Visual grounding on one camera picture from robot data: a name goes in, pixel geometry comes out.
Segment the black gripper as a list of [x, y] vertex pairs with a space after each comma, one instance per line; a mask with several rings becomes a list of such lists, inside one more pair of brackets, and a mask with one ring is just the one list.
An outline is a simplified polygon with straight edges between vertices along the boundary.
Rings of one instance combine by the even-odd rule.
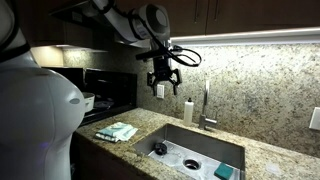
[[168, 58], [154, 58], [153, 72], [147, 73], [147, 85], [152, 87], [153, 96], [157, 95], [157, 84], [161, 81], [169, 81], [173, 84], [173, 93], [177, 95], [178, 85], [181, 83], [179, 69], [171, 69], [171, 61]]

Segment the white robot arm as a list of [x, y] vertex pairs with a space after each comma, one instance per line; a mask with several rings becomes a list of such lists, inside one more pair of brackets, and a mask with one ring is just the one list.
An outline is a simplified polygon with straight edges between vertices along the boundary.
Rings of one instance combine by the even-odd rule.
[[14, 0], [0, 0], [0, 20], [0, 180], [71, 180], [83, 93], [34, 60]]

